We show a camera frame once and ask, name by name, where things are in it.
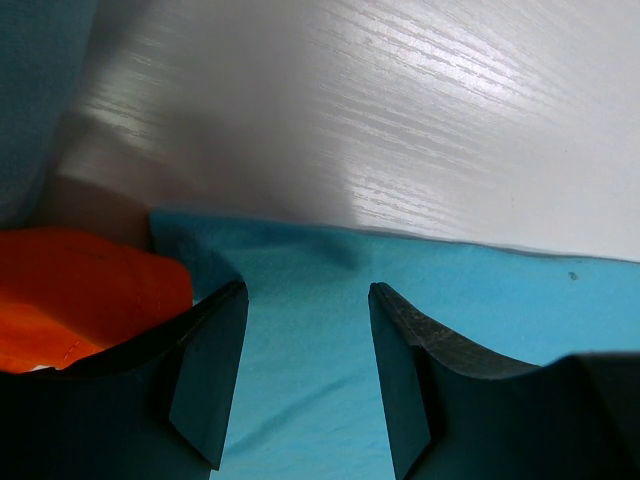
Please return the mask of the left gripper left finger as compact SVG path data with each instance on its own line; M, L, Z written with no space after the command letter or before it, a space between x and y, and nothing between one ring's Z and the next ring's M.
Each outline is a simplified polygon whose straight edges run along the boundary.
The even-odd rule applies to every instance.
M189 311L63 370L1 377L5 479L206 479L220 467L248 291Z

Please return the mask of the grey blue folded shirt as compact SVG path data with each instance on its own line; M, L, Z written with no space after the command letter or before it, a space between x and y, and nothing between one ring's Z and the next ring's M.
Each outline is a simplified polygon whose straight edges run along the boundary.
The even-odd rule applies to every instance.
M1 3L1 226L22 225L48 169L48 148L77 85L97 3Z

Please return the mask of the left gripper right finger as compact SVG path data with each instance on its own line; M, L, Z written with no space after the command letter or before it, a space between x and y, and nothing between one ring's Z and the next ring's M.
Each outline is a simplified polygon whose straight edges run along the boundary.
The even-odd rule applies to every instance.
M385 283L368 295L399 479L635 479L639 356L537 366L424 315Z

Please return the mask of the orange t shirt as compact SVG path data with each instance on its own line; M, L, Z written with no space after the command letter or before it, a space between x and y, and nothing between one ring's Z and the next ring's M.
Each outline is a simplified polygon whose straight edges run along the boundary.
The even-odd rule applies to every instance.
M1 369L64 369L188 311L179 262L95 234L1 234Z

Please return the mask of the teal t shirt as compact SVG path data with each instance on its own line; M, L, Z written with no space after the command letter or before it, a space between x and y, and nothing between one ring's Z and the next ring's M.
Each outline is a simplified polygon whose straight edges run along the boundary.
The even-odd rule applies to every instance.
M182 262L202 299L249 292L220 477L393 475L368 292L385 282L420 311L534 364L639 346L634 263L157 211L155 250Z

